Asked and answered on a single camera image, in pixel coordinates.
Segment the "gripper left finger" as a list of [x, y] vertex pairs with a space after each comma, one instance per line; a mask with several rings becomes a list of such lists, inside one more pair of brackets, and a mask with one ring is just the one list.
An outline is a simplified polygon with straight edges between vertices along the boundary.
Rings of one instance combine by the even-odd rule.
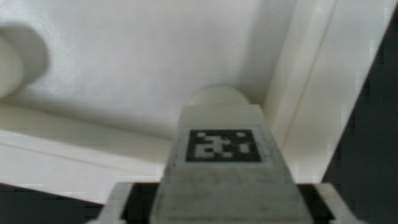
[[94, 224], [126, 224], [122, 212], [131, 192], [131, 183], [117, 183]]

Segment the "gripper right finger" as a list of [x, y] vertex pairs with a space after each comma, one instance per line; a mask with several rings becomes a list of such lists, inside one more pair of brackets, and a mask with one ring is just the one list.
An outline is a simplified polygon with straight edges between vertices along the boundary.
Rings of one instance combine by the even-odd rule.
[[367, 224], [355, 217], [334, 186], [328, 183], [321, 183], [314, 185], [314, 189], [334, 216], [328, 224]]

